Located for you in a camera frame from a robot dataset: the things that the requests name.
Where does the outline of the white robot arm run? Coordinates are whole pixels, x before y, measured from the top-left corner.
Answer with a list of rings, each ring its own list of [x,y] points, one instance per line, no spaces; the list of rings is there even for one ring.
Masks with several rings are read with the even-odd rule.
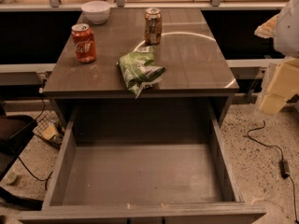
[[[276,68],[258,110],[275,115],[299,94],[299,0],[290,0],[281,11],[258,26],[261,38],[273,38],[274,49],[285,56]]]

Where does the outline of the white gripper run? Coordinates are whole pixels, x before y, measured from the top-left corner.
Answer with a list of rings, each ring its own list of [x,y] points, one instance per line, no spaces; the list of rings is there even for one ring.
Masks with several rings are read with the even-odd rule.
[[[254,34],[261,38],[275,36],[278,15],[258,26]],[[266,89],[259,111],[275,115],[296,94],[299,94],[299,58],[291,58],[280,63]]]

